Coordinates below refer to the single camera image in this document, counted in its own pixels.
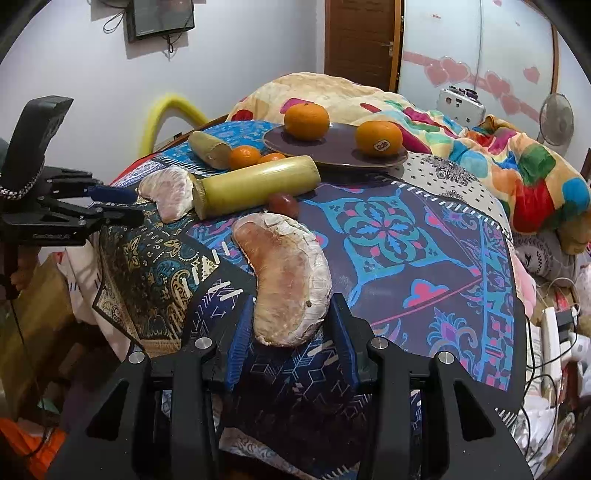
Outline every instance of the bamboo tube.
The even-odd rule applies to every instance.
[[[193,205],[201,220],[264,205],[271,193],[301,195],[320,183],[316,164],[308,155],[261,163],[204,179],[191,177]]]
[[[189,135],[189,146],[210,167],[218,170],[229,168],[232,149],[219,138],[205,132],[193,132]]]

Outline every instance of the yellow hose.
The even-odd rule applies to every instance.
[[[156,142],[156,135],[158,134],[157,128],[160,118],[169,108],[177,108],[178,110],[181,110],[182,113],[187,115],[193,122],[195,128],[199,128],[208,122],[207,117],[203,114],[203,112],[190,104],[186,98],[176,95],[175,93],[168,93],[158,100],[150,109],[148,119],[146,120],[142,141],[139,145],[138,158],[145,157],[146,155],[150,155],[152,153],[154,149],[154,143]]]

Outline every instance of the metal screw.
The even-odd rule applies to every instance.
[[[383,337],[374,337],[371,339],[371,346],[383,350],[388,346],[388,341]]]
[[[201,337],[195,340],[195,346],[201,350],[211,347],[212,343],[213,342],[209,337]]]
[[[452,363],[453,363],[453,361],[456,359],[456,358],[453,356],[453,354],[452,354],[452,353],[450,353],[450,352],[439,352],[439,353],[437,354],[437,358],[439,359],[439,361],[440,361],[442,364],[446,364],[446,365],[452,364]]]
[[[140,364],[144,358],[146,358],[145,353],[140,351],[134,352],[128,357],[130,364]]]

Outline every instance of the red date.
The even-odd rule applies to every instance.
[[[271,193],[267,203],[271,213],[279,213],[294,220],[297,220],[300,214],[300,206],[297,200],[286,193]]]

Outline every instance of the mandarin orange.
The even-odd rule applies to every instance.
[[[369,157],[389,157],[402,147],[402,132],[392,122],[370,120],[357,127],[355,141]]]
[[[261,152],[250,145],[241,145],[232,149],[230,153],[230,170],[256,165],[261,159]]]
[[[285,155],[283,153],[273,152],[265,155],[264,157],[261,157],[261,159],[258,162],[266,163],[268,161],[282,160],[283,158],[285,158]]]
[[[316,103],[298,103],[285,113],[285,131],[298,140],[314,141],[326,135],[330,127],[329,114]]]

